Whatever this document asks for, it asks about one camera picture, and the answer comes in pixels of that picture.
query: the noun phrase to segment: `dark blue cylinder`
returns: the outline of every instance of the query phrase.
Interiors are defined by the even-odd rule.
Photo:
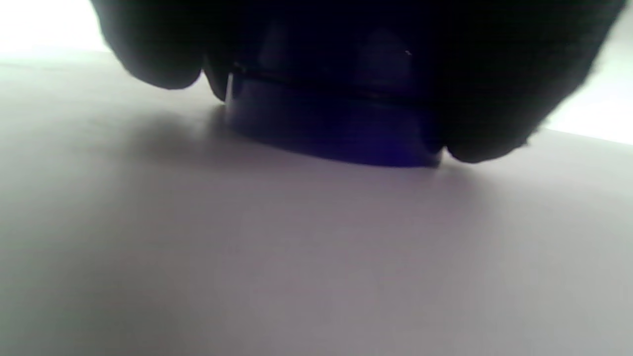
[[[434,167],[433,9],[424,1],[245,0],[227,122],[353,163]]]

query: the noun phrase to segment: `white table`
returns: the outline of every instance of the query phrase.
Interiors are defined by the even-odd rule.
[[[364,167],[107,53],[0,82],[0,355],[633,355],[633,146]]]

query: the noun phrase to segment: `blue plastic base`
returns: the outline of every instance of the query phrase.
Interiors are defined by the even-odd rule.
[[[227,124],[255,141],[331,160],[436,167],[441,145],[430,111],[348,99],[234,73]]]

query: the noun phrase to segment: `bright background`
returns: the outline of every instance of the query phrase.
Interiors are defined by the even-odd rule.
[[[0,0],[0,55],[108,51],[88,0]],[[589,82],[549,118],[554,130],[633,144],[633,10],[618,21]]]

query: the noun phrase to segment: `dark object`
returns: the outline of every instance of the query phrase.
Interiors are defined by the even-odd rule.
[[[214,93],[225,99],[242,2],[92,2],[106,40],[132,75],[155,86],[178,89],[191,85],[204,67]],[[358,11],[373,3],[377,1],[358,2]],[[504,156],[523,145],[583,83],[625,0],[436,3],[418,1],[420,7],[412,10],[420,11],[416,15],[421,22],[432,20],[434,27],[421,27],[433,30],[422,43],[437,49],[437,61],[430,63],[430,99],[425,91],[417,99],[420,107],[434,110],[440,129],[438,145],[447,147],[457,159],[474,163]],[[341,12],[348,11],[344,4],[354,2],[332,3],[329,15],[325,5],[317,9],[320,21],[336,21]],[[433,4],[430,11],[428,4]],[[316,73],[317,79],[327,79]],[[352,96],[366,94],[351,92]],[[402,92],[391,94],[387,97],[395,101],[407,97]],[[419,140],[427,142],[429,133],[423,131]]]
[[[424,3],[244,0],[227,120],[309,155],[436,166],[430,20]]]

